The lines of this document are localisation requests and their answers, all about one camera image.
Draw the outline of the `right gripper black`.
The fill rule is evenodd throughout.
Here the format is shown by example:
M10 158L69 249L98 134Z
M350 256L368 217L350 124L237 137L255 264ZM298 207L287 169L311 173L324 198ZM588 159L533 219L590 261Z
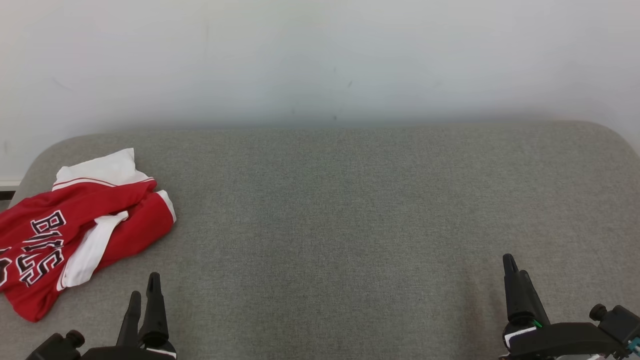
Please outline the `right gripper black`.
M507 351L502 355L503 360L558 360L565 356L619 360L626 357L626 347L594 323L551 324L530 274L525 269L519 270L510 253L502 256L502 262L508 320L503 330Z

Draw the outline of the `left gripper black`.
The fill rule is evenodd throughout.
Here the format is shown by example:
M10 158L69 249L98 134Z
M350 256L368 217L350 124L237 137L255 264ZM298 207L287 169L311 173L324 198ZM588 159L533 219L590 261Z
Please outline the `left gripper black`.
M117 346L90 348L80 360L176 360L178 353L169 343L169 326L158 272L149 276L144 319L138 332L141 306L141 293L133 291L119 329Z

